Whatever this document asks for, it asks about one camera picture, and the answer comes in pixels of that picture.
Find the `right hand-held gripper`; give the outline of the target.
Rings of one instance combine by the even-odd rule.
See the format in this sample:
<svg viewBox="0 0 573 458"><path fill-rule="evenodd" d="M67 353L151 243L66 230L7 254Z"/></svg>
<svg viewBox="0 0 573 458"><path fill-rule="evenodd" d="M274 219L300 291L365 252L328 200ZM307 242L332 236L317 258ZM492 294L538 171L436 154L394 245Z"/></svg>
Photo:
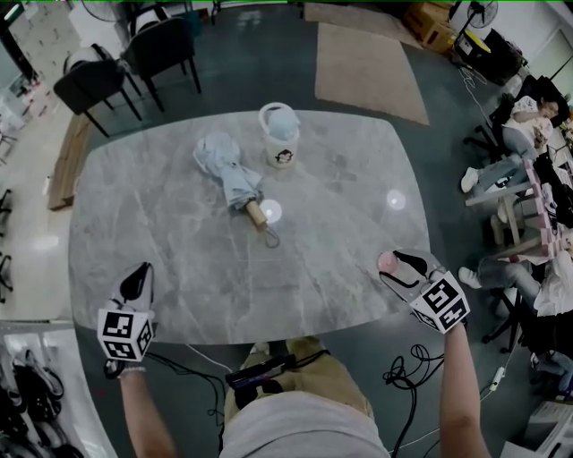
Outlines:
<svg viewBox="0 0 573 458"><path fill-rule="evenodd" d="M434 278L444 273L444 266L428 251L398 249L393 254L425 278ZM466 296L450 271L445 272L423 292L425 278L409 283L385 272L380 272L379 277L402 301L410 303L410 310L419 322L443 335L470 313Z"/></svg>

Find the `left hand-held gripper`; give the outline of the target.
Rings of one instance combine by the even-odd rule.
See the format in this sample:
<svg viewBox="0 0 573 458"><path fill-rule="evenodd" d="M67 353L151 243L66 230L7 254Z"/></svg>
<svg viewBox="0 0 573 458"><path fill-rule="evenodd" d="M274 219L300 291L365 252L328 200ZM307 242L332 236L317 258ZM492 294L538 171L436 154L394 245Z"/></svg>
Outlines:
<svg viewBox="0 0 573 458"><path fill-rule="evenodd" d="M111 360L141 362L155 337L152 308L154 268L128 267L115 285L115 298L98 311L98 341Z"/></svg>

